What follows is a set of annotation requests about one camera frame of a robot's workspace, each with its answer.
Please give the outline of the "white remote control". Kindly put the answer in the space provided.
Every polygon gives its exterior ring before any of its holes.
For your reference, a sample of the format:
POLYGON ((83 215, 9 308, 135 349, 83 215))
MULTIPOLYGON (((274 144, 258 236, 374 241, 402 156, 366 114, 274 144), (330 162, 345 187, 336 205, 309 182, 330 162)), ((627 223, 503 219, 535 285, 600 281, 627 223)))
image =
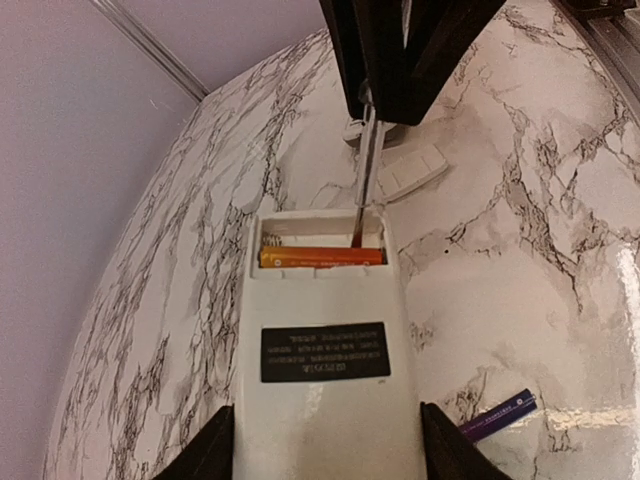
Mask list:
POLYGON ((378 265, 267 267, 267 247, 346 248, 351 210, 279 212, 249 230, 235 360, 236 479, 427 475, 397 249, 368 212, 378 265))

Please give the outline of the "clear handle screwdriver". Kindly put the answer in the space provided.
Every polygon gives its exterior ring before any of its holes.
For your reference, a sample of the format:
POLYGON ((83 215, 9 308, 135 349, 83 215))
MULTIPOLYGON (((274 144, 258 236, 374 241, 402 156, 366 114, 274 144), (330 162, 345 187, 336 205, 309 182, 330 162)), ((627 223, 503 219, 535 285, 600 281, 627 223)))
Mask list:
POLYGON ((364 215, 376 188, 377 168, 385 137, 385 122, 378 117, 367 80, 360 87, 359 99, 364 106, 364 126, 360 139, 357 211, 351 240, 352 248, 362 246, 364 215))

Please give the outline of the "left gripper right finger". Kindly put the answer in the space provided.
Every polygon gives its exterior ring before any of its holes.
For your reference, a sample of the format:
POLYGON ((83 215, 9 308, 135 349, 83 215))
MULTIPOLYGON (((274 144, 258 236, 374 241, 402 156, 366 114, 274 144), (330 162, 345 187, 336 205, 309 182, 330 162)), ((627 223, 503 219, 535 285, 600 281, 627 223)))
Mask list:
POLYGON ((510 480, 433 403, 420 404, 429 480, 510 480))

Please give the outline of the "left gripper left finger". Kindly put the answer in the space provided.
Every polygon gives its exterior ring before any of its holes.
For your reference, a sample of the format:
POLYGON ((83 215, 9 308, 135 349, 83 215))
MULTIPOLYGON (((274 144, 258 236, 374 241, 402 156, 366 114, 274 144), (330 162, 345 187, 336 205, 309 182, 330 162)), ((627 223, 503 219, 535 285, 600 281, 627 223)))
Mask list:
POLYGON ((159 480, 231 480, 234 407, 223 406, 186 448, 159 473, 159 480))

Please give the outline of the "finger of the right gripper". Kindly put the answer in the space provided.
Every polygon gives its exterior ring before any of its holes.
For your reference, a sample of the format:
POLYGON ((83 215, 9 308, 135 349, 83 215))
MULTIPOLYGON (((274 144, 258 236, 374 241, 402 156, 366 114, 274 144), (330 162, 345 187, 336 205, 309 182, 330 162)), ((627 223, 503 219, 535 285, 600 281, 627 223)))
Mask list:
POLYGON ((413 1, 405 49, 408 100, 404 125, 419 124, 460 60, 504 5, 502 0, 413 1))
POLYGON ((380 119, 413 120, 415 99, 405 54, 403 3, 326 0, 320 6, 351 118, 364 118, 360 93, 367 86, 380 119))

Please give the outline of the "white battery cover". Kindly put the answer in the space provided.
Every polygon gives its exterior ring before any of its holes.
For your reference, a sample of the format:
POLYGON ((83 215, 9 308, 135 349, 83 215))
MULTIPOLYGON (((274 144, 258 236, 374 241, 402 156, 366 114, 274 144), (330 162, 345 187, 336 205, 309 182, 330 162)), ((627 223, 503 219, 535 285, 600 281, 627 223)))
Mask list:
POLYGON ((448 167, 445 157, 433 145, 385 149, 377 178, 381 200, 389 203, 401 199, 439 177, 448 167))

